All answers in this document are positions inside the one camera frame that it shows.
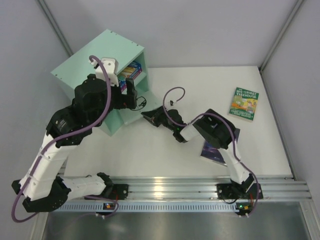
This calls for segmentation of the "purple 117-Storey Treehouse book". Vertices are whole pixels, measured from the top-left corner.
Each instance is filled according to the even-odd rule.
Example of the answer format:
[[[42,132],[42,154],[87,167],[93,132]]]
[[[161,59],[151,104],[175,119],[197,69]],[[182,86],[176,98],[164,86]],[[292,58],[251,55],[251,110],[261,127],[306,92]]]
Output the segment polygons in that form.
[[[122,93],[127,89],[127,81],[134,81],[140,75],[141,72],[142,70],[139,69],[134,72],[123,71],[119,74],[118,82]]]

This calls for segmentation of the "blue 91-Storey Treehouse book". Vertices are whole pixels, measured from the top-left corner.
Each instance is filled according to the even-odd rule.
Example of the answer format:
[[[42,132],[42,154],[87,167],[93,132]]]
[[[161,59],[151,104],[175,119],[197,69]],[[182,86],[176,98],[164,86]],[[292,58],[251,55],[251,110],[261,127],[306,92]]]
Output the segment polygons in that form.
[[[126,79],[135,79],[142,72],[142,65],[137,61],[132,61],[117,77],[121,88],[126,86]]]

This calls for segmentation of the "dark Robinson Crusoe book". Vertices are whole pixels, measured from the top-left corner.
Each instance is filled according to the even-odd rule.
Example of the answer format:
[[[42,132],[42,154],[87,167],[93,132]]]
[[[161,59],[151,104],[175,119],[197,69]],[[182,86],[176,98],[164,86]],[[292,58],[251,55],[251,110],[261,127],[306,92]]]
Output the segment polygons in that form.
[[[231,143],[231,145],[233,144],[229,130],[225,127],[223,127],[222,129],[215,130],[213,133],[213,136],[217,137],[217,140],[218,140],[217,146],[218,147],[219,146],[223,147],[225,141],[227,141],[228,143]],[[220,165],[227,166],[227,164],[225,163],[225,161],[223,159],[222,154],[220,153],[220,150],[223,150],[223,148],[216,149],[211,145],[210,142],[206,141],[203,145],[200,156],[204,157],[214,163],[218,163]]]

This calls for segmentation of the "green Storey Treehouse book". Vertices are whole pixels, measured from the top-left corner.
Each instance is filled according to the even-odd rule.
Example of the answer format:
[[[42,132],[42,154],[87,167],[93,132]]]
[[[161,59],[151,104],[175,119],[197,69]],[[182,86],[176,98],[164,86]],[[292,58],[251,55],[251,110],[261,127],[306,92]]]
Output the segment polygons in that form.
[[[258,105],[258,92],[236,87],[228,114],[252,122]]]

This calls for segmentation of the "pale green book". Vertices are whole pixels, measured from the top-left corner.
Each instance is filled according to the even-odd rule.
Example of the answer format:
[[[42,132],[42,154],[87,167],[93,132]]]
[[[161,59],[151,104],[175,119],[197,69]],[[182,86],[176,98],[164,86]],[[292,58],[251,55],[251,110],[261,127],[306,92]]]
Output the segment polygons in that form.
[[[151,92],[147,91],[137,96],[137,107],[130,110],[128,108],[119,110],[119,114],[125,125],[129,125],[140,118],[142,112],[152,111],[160,107],[160,100]]]

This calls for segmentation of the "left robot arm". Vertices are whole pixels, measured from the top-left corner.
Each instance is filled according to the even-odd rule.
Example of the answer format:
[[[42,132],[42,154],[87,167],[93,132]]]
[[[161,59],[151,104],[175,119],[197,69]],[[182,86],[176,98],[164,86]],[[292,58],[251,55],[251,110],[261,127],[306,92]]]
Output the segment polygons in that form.
[[[118,199],[117,190],[125,184],[114,184],[110,177],[99,172],[86,177],[66,178],[59,175],[70,153],[82,140],[99,127],[106,116],[104,110],[132,109],[137,106],[137,91],[131,78],[125,80],[127,93],[89,74],[74,90],[74,98],[53,114],[43,138],[40,151],[24,178],[12,182],[17,195],[24,196],[22,205],[28,213],[52,212],[65,202],[81,197]]]

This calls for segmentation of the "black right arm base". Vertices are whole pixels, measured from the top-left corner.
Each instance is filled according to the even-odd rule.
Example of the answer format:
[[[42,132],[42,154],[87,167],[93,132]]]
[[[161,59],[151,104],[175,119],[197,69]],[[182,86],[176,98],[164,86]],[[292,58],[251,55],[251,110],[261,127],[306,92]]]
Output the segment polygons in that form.
[[[251,197],[263,199],[263,192],[260,184],[253,183],[247,190],[231,183],[220,183],[216,185],[219,200],[249,200]]]

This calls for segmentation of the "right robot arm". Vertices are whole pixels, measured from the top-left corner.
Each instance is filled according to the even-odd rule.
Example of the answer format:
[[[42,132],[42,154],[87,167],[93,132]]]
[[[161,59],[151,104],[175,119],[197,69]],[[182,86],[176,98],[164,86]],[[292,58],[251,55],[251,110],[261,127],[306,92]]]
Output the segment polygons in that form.
[[[186,143],[197,136],[219,150],[229,170],[230,183],[217,184],[220,200],[262,199],[261,185],[257,178],[241,162],[237,147],[235,126],[229,120],[212,109],[193,123],[186,124],[176,109],[166,111],[163,107],[144,111],[141,115],[153,126],[160,125],[173,132],[173,137],[179,143]]]

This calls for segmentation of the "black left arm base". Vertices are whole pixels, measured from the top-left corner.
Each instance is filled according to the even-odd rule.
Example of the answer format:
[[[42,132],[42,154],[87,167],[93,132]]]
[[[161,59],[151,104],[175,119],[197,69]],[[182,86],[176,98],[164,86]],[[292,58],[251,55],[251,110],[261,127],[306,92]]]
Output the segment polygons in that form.
[[[99,195],[88,195],[84,198],[92,199],[92,198],[103,198],[110,200],[125,200],[129,194],[129,185],[128,184],[114,184],[112,186],[112,190],[107,190]]]

